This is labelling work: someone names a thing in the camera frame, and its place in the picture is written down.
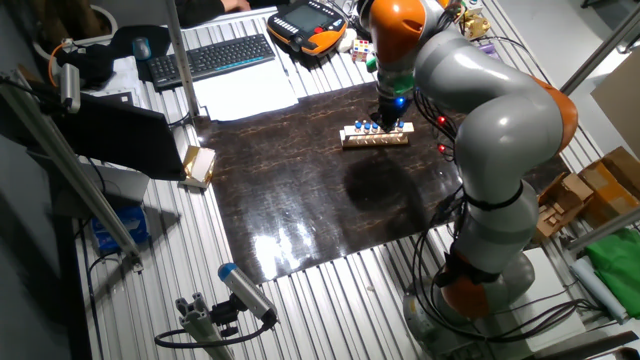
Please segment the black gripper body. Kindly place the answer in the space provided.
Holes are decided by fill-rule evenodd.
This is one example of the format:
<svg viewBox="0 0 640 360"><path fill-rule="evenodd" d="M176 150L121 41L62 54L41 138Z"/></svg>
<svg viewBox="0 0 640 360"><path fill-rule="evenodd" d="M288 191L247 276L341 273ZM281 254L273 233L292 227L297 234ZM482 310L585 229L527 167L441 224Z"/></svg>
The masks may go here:
<svg viewBox="0 0 640 360"><path fill-rule="evenodd" d="M407 112L408 107L406 105L396 106L392 104L380 104L378 107L378 113L380 114L380 120L382 122L396 122L399 118L402 118Z"/></svg>

